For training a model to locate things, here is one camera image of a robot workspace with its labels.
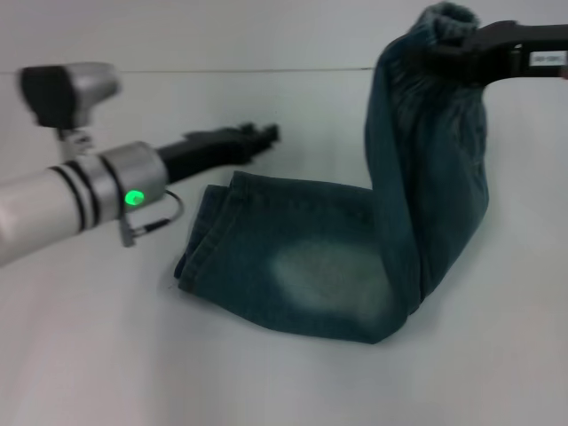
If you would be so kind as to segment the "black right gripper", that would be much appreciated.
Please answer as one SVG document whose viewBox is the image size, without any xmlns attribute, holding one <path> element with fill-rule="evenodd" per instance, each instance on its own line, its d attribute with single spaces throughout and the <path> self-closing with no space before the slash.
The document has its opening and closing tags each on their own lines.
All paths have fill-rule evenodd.
<svg viewBox="0 0 568 426">
<path fill-rule="evenodd" d="M 480 28 L 472 37 L 413 49 L 418 60 L 442 60 L 454 80 L 488 85 L 521 77 L 567 74 L 567 26 L 526 26 L 513 20 Z"/>
</svg>

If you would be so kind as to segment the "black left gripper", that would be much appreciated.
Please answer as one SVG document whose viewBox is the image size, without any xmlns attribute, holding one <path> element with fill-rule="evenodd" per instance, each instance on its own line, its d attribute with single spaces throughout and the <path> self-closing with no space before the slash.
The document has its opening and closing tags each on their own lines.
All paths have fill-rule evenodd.
<svg viewBox="0 0 568 426">
<path fill-rule="evenodd" d="M 248 122 L 237 128 L 189 133 L 177 143 L 158 148 L 157 154 L 168 181 L 176 183 L 217 167 L 247 164 L 279 141 L 278 125 L 257 127 Z"/>
</svg>

